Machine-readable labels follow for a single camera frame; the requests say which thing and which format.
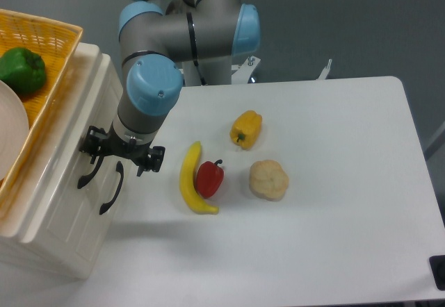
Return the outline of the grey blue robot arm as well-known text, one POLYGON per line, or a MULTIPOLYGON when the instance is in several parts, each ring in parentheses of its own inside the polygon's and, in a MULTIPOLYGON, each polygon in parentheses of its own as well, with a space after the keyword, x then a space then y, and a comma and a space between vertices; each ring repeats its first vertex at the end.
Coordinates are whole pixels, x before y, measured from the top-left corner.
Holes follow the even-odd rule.
POLYGON ((80 151, 95 170, 107 156, 159 171, 165 150, 152 141, 183 86, 177 64, 191 62, 204 85, 230 82, 205 62, 259 48, 257 9, 241 0, 133 0, 119 18, 123 93, 108 129, 90 126, 80 151))

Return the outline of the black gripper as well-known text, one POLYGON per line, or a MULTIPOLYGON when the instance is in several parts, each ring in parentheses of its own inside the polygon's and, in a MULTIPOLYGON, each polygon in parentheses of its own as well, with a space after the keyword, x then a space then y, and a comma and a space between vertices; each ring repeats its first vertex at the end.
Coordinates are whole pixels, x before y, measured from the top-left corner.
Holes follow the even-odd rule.
POLYGON ((104 141, 104 155, 117 156, 131 160, 138 166, 136 176, 143 172, 159 172, 164 155, 165 147, 150 147, 151 142, 139 144, 136 141, 126 141, 110 129, 108 133, 103 128, 89 126, 86 134, 81 138, 79 151, 90 156, 90 164, 94 164, 98 157, 102 140, 104 141))

